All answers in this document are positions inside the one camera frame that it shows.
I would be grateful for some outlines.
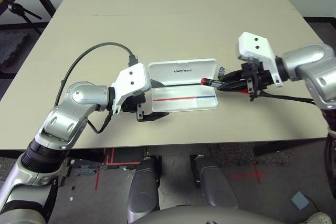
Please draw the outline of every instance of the concrete floor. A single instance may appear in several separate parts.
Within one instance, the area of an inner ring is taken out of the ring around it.
[[[325,43],[336,49],[336,32],[332,26],[325,23],[310,25]],[[30,42],[22,49],[17,62],[3,71],[12,72],[20,68],[38,38],[33,30],[29,32]],[[9,85],[10,81],[0,80],[0,99]],[[269,157],[268,160],[276,162],[257,166],[259,173],[264,174],[260,183],[256,177],[232,177],[255,173],[252,164],[244,161],[241,163],[244,165],[227,164],[223,167],[241,208],[285,223],[298,223],[316,212],[312,204],[300,211],[290,202],[290,197],[300,190],[314,200],[320,211],[326,212],[336,221],[335,201],[324,173],[323,144],[309,144],[292,149],[290,155],[281,152],[279,156]],[[189,154],[209,154],[209,149],[213,150],[208,145],[150,147],[151,155],[163,156],[159,188],[161,209],[203,202],[201,191],[193,184]],[[0,159],[0,164],[0,175],[4,178],[12,163],[8,159]],[[133,173],[133,170],[122,168],[101,170],[98,189],[95,190],[97,175],[76,177],[72,172],[65,186],[59,188],[49,223],[126,223],[127,195]]]

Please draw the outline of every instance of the red tape marking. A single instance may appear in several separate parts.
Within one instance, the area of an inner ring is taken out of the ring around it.
[[[196,97],[176,97],[176,98],[165,98],[165,99],[153,99],[153,102],[183,100],[183,99],[196,99]]]
[[[111,153],[111,162],[109,162],[110,155],[106,156],[106,162],[105,165],[140,165],[140,162],[121,162],[121,163],[115,163],[113,161],[114,159],[114,148],[112,148]]]
[[[97,170],[96,186],[94,187],[94,188],[95,188],[95,189],[94,189],[95,191],[98,190],[99,175],[100,175],[100,168],[98,168],[98,170]]]
[[[254,171],[255,171],[255,173],[256,173],[256,177],[257,177],[257,181],[258,181],[258,183],[260,184],[260,178],[259,178],[259,172],[258,172],[258,168],[257,168],[257,164],[256,163],[253,163],[253,168],[254,168]]]

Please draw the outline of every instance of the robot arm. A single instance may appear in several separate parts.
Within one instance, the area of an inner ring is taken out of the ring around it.
[[[269,85],[280,88],[288,79],[303,79],[316,106],[321,110],[336,109],[336,57],[330,46],[311,44],[279,58],[266,38],[244,32],[238,49],[238,58],[247,63],[242,64],[242,70],[222,76],[218,90],[247,90],[252,97]]]
[[[87,125],[88,116],[105,109],[119,114],[126,98],[149,89],[150,78],[141,63],[122,70],[109,88],[89,82],[71,85],[2,185],[0,222],[46,223],[55,204],[61,165]]]

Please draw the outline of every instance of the black cable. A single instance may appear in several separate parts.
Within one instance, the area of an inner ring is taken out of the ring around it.
[[[283,100],[291,100],[291,101],[297,101],[297,102],[305,102],[305,103],[315,105],[314,100],[311,99],[311,98],[289,97],[287,95],[269,94],[269,93],[266,93],[264,90],[261,90],[258,96],[259,97],[269,97],[269,98],[283,99]]]
[[[250,102],[253,102],[254,98],[258,97],[258,87],[259,87],[259,83],[258,83],[258,75],[257,75],[257,71],[253,72],[253,81],[254,81],[254,86],[253,86],[253,95],[250,98]]]
[[[332,158],[332,143],[335,141],[334,137],[328,134],[326,139],[326,146],[324,148],[324,168],[328,178],[329,186],[332,191],[334,198],[336,197],[336,187],[335,187],[335,177],[332,168],[333,158]]]
[[[317,212],[319,212],[320,210],[317,207],[317,205],[315,204],[315,202],[311,198],[309,198],[307,195],[304,195],[304,196],[314,205],[314,207],[316,208]]]
[[[54,106],[57,106],[57,105],[58,105],[58,103],[59,103],[59,99],[60,99],[60,97],[61,97],[61,95],[62,95],[62,92],[63,92],[63,89],[64,89],[64,87],[65,87],[65,84],[66,84],[66,82],[67,82],[67,80],[68,80],[68,78],[69,78],[71,72],[73,71],[73,69],[75,68],[75,66],[78,64],[78,62],[79,62],[82,58],[84,58],[84,56],[87,55],[89,52],[91,52],[91,51],[93,51],[93,50],[95,50],[95,49],[97,49],[97,48],[99,48],[99,47],[103,47],[103,46],[117,46],[117,47],[121,47],[122,49],[126,50],[126,51],[130,54],[130,56],[129,56],[129,67],[132,66],[132,65],[134,65],[134,64],[136,64],[136,63],[138,63],[138,60],[137,60],[136,56],[132,53],[132,51],[131,51],[128,47],[126,47],[126,46],[124,46],[124,45],[122,45],[122,44],[120,44],[120,43],[116,43],[116,42],[104,42],[104,43],[97,44],[97,45],[95,45],[95,46],[93,46],[93,47],[90,47],[88,50],[86,50],[85,52],[83,52],[83,53],[82,53],[82,54],[81,54],[81,55],[80,55],[80,56],[73,62],[73,64],[70,66],[68,72],[67,72],[66,75],[64,76],[64,79],[61,80],[61,86],[59,87],[59,90],[58,90],[58,93],[57,93],[57,96],[56,96],[56,100],[55,100],[55,104],[54,104]],[[105,129],[105,127],[106,127],[106,126],[108,125],[108,123],[111,121],[112,115],[113,115],[113,110],[111,109],[110,112],[109,112],[109,114],[108,114],[107,117],[105,118],[105,121],[104,121],[104,123],[103,123],[103,126],[102,126],[102,128],[101,128],[100,130],[97,130],[97,129],[94,127],[94,125],[93,125],[89,120],[88,120],[88,124],[91,126],[91,128],[93,129],[93,131],[94,131],[95,133],[99,134],[99,133],[101,133],[101,132]]]

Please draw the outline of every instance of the debris on floor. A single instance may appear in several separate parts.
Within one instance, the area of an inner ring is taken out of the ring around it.
[[[85,175],[90,176],[97,173],[96,169],[89,168],[89,165],[81,165],[80,168],[75,169],[76,176]]]
[[[29,33],[9,31],[0,34],[0,67],[8,67],[17,57],[19,50],[29,39]]]
[[[212,159],[219,166],[229,165],[288,165],[291,150],[270,153],[263,156],[254,156],[253,147],[259,143],[222,143],[208,146]]]

